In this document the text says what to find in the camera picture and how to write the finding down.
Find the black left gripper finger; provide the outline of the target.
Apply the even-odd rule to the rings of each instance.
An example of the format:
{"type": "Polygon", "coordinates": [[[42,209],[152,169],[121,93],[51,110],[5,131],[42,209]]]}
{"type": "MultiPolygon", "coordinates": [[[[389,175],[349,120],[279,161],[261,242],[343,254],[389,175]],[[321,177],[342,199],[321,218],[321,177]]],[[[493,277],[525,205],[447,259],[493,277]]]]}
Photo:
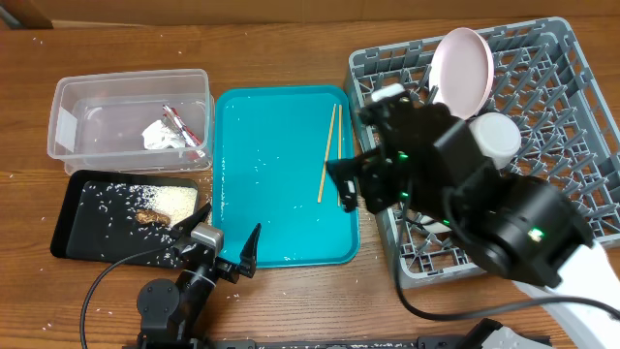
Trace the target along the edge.
{"type": "Polygon", "coordinates": [[[258,223],[251,235],[246,240],[239,255],[239,273],[245,277],[252,278],[257,268],[258,242],[262,225],[258,223]]]}
{"type": "Polygon", "coordinates": [[[211,203],[206,203],[195,213],[173,225],[170,228],[170,236],[172,238],[180,238],[190,236],[191,232],[200,224],[207,221],[211,211],[211,203]]]}

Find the white rice pile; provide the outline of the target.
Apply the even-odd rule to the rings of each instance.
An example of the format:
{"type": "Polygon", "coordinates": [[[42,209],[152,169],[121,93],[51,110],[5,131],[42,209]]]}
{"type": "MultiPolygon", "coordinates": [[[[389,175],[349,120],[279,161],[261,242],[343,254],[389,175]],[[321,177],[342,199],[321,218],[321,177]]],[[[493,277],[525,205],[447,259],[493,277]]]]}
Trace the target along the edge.
{"type": "Polygon", "coordinates": [[[181,186],[134,185],[136,207],[163,214],[175,225],[195,212],[198,190],[181,186]]]}

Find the brown food scrap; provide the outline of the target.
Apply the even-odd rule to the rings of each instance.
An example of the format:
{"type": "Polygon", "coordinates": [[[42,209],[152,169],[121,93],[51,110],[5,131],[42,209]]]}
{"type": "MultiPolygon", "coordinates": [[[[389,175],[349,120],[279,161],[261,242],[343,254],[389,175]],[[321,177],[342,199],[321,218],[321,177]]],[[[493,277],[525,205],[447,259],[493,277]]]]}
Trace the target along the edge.
{"type": "Polygon", "coordinates": [[[168,227],[171,223],[171,219],[168,216],[151,209],[138,209],[136,211],[135,219],[141,225],[160,224],[168,227]]]}

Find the wooden chopstick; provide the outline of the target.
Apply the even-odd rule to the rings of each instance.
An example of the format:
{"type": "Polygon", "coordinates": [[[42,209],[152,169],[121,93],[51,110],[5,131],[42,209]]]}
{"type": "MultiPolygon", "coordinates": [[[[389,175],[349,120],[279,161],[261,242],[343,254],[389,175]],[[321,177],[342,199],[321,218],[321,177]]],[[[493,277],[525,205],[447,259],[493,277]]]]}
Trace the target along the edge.
{"type": "MultiPolygon", "coordinates": [[[[337,151],[337,159],[340,160],[342,156],[342,113],[343,113],[342,105],[338,106],[338,151],[337,151]]],[[[341,198],[338,194],[337,196],[337,205],[341,206],[341,198]]]]}
{"type": "Polygon", "coordinates": [[[332,140],[332,135],[333,135],[336,108],[337,108],[337,105],[334,104],[332,108],[332,114],[330,118],[328,134],[327,134],[327,141],[325,145],[325,156],[324,156],[324,161],[322,164],[321,181],[320,181],[319,192],[318,192],[318,204],[322,202],[323,194],[324,194],[324,188],[325,188],[325,182],[326,182],[326,162],[329,158],[329,153],[330,153],[330,146],[331,146],[331,140],[332,140]]]}

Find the red snack wrapper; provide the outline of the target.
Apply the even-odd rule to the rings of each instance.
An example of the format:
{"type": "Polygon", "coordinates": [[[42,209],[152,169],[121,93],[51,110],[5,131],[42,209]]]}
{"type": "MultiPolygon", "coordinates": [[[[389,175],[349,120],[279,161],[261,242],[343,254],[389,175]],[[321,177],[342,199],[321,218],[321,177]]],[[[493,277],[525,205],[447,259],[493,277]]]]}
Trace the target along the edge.
{"type": "MultiPolygon", "coordinates": [[[[183,140],[187,146],[197,147],[202,143],[202,141],[184,123],[175,108],[172,108],[169,105],[163,105],[162,108],[164,111],[163,123],[181,140],[183,140]]],[[[204,160],[206,158],[206,153],[201,149],[197,149],[185,151],[182,153],[182,156],[191,161],[197,162],[199,160],[204,160]]]]}

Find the silver foil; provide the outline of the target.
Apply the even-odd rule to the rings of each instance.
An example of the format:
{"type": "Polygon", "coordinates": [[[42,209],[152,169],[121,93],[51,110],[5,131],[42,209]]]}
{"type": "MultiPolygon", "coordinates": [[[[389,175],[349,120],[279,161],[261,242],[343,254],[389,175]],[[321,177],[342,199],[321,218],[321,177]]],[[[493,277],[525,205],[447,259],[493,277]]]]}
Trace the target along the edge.
{"type": "Polygon", "coordinates": [[[186,146],[184,139],[162,119],[146,127],[141,135],[143,137],[143,146],[147,150],[182,148],[186,146]]]}

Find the grey white bowl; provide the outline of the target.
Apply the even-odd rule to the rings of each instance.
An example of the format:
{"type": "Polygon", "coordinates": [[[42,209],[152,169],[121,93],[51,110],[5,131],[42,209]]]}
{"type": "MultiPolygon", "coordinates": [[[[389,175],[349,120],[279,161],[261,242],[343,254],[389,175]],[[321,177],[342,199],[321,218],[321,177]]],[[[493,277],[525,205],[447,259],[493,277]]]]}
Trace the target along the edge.
{"type": "Polygon", "coordinates": [[[517,125],[506,115],[488,112],[469,124],[480,151],[493,160],[497,170],[504,169],[521,147],[517,125]]]}

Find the white round plate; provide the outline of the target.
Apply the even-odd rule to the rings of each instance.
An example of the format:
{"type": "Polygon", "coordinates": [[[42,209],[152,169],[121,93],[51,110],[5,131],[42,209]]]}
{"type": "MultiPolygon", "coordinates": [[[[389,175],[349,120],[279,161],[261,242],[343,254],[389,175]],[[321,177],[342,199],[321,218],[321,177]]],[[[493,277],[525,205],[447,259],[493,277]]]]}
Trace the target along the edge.
{"type": "Polygon", "coordinates": [[[445,104],[452,115],[468,119],[487,100],[494,64],[487,41],[476,31],[460,27],[437,46],[431,63],[429,88],[437,88],[435,103],[445,104]]]}

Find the white paper cup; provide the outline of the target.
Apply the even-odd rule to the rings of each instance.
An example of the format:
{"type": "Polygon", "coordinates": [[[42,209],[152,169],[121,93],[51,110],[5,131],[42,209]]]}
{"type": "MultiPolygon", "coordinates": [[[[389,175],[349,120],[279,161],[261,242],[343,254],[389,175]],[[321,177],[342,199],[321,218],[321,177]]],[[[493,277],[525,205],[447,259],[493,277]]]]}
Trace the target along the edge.
{"type": "Polygon", "coordinates": [[[446,226],[443,222],[432,219],[429,216],[423,215],[418,223],[425,231],[432,234],[449,233],[450,227],[446,226]]]}

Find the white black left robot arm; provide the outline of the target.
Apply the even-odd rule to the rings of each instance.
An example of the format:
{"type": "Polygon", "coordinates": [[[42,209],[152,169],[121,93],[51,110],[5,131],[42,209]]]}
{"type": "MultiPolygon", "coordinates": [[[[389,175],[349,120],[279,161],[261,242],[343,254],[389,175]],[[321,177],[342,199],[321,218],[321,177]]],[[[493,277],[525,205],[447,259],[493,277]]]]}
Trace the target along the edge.
{"type": "Polygon", "coordinates": [[[239,261],[230,262],[221,256],[224,233],[207,223],[210,211],[206,204],[172,226],[173,251],[183,268],[175,281],[155,279],[139,291],[139,348],[214,348],[207,336],[194,333],[209,296],[220,280],[235,284],[240,276],[254,276],[262,226],[253,229],[239,261]]]}

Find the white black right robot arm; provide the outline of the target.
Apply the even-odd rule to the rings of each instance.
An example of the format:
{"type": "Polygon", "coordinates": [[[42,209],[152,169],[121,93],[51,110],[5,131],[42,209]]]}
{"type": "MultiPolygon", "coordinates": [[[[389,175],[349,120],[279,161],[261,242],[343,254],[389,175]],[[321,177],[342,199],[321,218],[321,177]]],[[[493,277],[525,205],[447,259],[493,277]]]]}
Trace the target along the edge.
{"type": "Polygon", "coordinates": [[[380,144],[325,165],[346,211],[401,205],[426,215],[447,226],[476,265],[526,295],[480,309],[480,318],[540,306],[576,346],[618,346],[618,276],[565,194],[535,176],[500,173],[444,104],[416,107],[400,92],[359,116],[380,144]]]}

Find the black food waste tray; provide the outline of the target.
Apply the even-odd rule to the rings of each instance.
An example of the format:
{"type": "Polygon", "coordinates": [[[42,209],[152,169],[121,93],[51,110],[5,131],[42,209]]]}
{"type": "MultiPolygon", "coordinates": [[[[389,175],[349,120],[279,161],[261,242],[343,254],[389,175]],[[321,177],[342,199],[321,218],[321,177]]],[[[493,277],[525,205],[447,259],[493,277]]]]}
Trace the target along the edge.
{"type": "Polygon", "coordinates": [[[198,190],[187,178],[77,171],[71,175],[50,243],[57,258],[114,263],[172,242],[171,225],[141,225],[136,219],[134,185],[181,186],[198,190]]]}

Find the clear plastic waste bin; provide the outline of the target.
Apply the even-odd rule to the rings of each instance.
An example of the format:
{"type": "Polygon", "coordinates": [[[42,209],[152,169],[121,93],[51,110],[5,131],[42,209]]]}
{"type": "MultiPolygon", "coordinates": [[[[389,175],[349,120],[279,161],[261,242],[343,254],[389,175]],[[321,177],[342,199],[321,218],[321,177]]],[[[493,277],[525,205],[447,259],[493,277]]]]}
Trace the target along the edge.
{"type": "Polygon", "coordinates": [[[47,154],[71,175],[80,170],[158,173],[204,171],[213,157],[214,100],[202,69],[175,69],[76,76],[54,92],[47,154]],[[197,147],[147,150],[141,133],[175,108],[201,140],[197,147]],[[185,151],[201,149],[204,160],[185,151]]]}

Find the grey plastic dish rack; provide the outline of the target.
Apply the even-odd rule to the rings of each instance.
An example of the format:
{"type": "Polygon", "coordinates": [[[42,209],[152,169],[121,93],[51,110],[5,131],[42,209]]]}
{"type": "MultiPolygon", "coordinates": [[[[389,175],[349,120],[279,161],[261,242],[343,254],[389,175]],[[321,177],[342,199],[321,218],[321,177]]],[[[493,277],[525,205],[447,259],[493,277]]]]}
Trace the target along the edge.
{"type": "MultiPolygon", "coordinates": [[[[569,23],[548,17],[475,30],[490,47],[494,78],[480,113],[507,115],[521,147],[503,169],[534,175],[569,196],[605,248],[619,248],[619,128],[569,23]]],[[[401,83],[416,105],[436,99],[431,60],[444,36],[363,48],[349,57],[345,91],[362,151],[376,147],[374,127],[357,111],[376,89],[401,83]]],[[[409,212],[400,247],[403,288],[479,275],[484,271],[452,244],[442,224],[409,212]]]]}

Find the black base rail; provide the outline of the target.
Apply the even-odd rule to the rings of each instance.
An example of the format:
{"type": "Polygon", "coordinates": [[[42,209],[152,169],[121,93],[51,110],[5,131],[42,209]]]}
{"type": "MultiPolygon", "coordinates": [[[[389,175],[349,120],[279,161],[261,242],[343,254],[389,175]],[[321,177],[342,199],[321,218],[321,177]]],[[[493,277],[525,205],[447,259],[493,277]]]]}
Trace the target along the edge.
{"type": "Polygon", "coordinates": [[[331,341],[257,342],[245,340],[213,341],[216,349],[552,349],[546,335],[516,333],[502,323],[484,318],[466,334],[423,335],[415,339],[356,339],[331,341]]]}

